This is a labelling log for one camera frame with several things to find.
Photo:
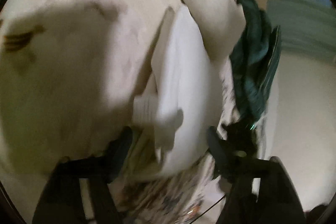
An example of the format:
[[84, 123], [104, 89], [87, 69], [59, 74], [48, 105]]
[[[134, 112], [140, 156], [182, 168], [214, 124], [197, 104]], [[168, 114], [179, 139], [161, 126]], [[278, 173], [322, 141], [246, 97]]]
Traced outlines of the white t-shirt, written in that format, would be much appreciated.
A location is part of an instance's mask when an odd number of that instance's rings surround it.
[[145, 91], [133, 101], [133, 124], [154, 143], [155, 158], [139, 181], [173, 176], [207, 151], [206, 132], [219, 123], [222, 83], [187, 6], [167, 9]]

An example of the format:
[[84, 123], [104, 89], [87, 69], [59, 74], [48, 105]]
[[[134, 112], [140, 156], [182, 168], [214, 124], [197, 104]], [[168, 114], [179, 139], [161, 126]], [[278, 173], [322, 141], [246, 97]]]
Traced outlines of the right green curtain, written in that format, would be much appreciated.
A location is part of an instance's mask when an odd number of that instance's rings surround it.
[[282, 48], [335, 63], [335, 7], [331, 0], [256, 0], [274, 26]]

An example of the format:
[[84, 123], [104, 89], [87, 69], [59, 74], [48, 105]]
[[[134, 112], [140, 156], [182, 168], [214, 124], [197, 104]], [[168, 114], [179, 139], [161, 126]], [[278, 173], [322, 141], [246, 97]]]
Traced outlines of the dark green folded blanket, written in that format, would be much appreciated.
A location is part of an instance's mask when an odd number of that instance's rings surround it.
[[255, 0], [238, 0], [246, 20], [230, 54], [236, 106], [242, 118], [258, 121], [266, 109], [281, 54], [281, 28], [272, 26]]

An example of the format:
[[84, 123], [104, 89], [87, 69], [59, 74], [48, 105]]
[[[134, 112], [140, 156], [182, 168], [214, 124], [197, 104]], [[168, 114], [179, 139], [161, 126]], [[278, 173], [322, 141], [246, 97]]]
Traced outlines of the floral bed cover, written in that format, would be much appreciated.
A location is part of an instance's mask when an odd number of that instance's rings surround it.
[[31, 223], [65, 156], [102, 151], [131, 119], [168, 8], [183, 0], [7, 0], [1, 8], [1, 182]]

